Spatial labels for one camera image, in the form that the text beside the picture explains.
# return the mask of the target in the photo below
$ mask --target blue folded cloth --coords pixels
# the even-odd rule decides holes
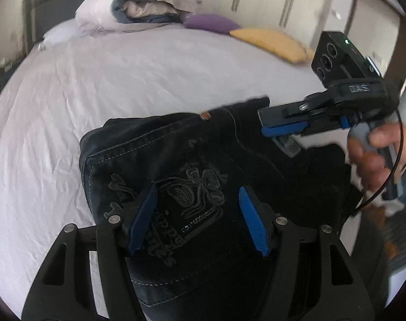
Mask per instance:
[[[111,5],[114,18],[123,24],[131,23],[180,23],[180,17],[177,13],[165,13],[157,15],[148,15],[140,18],[132,18],[127,15],[123,9],[123,5],[127,1],[132,1],[137,4],[146,4],[148,2],[157,2],[157,0],[114,0]]]

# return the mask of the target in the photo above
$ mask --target yellow pillow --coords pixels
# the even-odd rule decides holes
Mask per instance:
[[[277,30],[239,29],[230,31],[230,35],[263,48],[292,64],[306,62],[314,57],[311,48]]]

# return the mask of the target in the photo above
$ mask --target white pillow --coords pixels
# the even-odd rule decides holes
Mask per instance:
[[[166,23],[131,23],[123,24],[117,22],[112,14],[111,5],[114,0],[85,0],[75,13],[75,20],[80,31],[102,31],[114,30],[123,32],[134,32],[146,29],[153,29]],[[194,0],[157,0],[171,4],[180,11],[194,13],[197,4]]]
[[[82,35],[83,33],[79,31],[75,19],[69,19],[48,30],[44,34],[42,44],[44,46],[54,46],[55,44],[68,42],[69,40]]]

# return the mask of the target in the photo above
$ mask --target pillow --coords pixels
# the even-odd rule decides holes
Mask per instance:
[[[114,0],[85,0],[75,13],[80,30],[88,32],[94,30],[114,30],[133,32],[156,28],[166,23],[120,23],[112,14]],[[195,12],[197,4],[194,0],[157,0],[167,2],[175,9],[186,12]]]
[[[68,42],[69,40],[82,35],[83,34],[78,30],[78,25],[75,19],[69,19],[48,30],[44,34],[44,40],[42,43],[44,46],[54,46],[55,44]]]
[[[301,42],[277,30],[241,29],[230,35],[277,55],[292,64],[310,61],[314,51]]]
[[[201,29],[229,34],[230,31],[241,29],[240,25],[232,20],[214,13],[190,14],[184,22],[184,26],[190,29]]]

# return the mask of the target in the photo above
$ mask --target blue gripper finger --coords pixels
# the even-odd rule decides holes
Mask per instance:
[[[308,127],[307,121],[280,125],[278,127],[263,126],[262,135],[264,135],[265,137],[275,137],[275,136],[298,134],[304,131],[306,127]]]
[[[127,249],[130,255],[133,255],[136,250],[141,248],[157,203],[158,190],[155,185],[152,185],[129,228],[129,245]]]
[[[271,251],[268,246],[268,233],[244,187],[241,187],[238,192],[238,202],[255,248],[262,253],[262,256],[267,257]]]

